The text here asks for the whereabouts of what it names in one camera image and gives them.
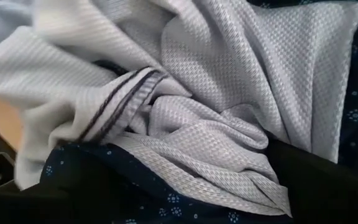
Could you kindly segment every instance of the wooden table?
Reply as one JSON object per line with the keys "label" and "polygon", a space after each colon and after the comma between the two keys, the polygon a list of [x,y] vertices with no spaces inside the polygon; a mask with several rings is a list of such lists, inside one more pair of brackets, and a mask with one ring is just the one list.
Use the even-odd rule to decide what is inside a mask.
{"label": "wooden table", "polygon": [[22,123],[15,108],[0,100],[0,136],[17,151],[21,145]]}

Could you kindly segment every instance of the wooden surface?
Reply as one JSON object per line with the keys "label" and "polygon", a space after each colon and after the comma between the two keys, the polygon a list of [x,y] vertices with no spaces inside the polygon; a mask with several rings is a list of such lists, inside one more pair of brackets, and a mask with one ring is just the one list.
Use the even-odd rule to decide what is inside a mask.
{"label": "wooden surface", "polygon": [[22,124],[18,112],[0,100],[0,136],[17,151],[20,148]]}

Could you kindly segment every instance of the white textured fabric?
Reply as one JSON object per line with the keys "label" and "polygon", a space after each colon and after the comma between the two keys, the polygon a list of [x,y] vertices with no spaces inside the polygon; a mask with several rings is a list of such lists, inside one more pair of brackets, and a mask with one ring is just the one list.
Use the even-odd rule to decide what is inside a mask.
{"label": "white textured fabric", "polygon": [[17,183],[39,181],[58,140],[100,140],[188,197],[290,215],[267,136],[337,161],[357,25],[356,2],[0,1],[0,97],[24,121]]}

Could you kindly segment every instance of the crumpled fabric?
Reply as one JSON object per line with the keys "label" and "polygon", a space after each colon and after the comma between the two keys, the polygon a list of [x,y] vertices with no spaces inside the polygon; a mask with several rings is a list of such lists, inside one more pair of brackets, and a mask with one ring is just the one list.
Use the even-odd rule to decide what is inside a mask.
{"label": "crumpled fabric", "polygon": [[[111,142],[186,197],[290,215],[268,137],[337,162],[358,2],[30,3],[0,1],[0,97],[22,111],[22,188],[59,141]],[[131,72],[90,63],[102,59]]]}

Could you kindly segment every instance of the clothing pile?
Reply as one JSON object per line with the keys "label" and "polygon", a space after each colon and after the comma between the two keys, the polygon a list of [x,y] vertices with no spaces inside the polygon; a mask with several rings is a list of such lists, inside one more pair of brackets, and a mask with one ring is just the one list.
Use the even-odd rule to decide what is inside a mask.
{"label": "clothing pile", "polygon": [[62,172],[76,149],[147,195],[114,223],[290,223],[265,149],[356,169],[357,28],[354,1],[0,0],[16,182]]}

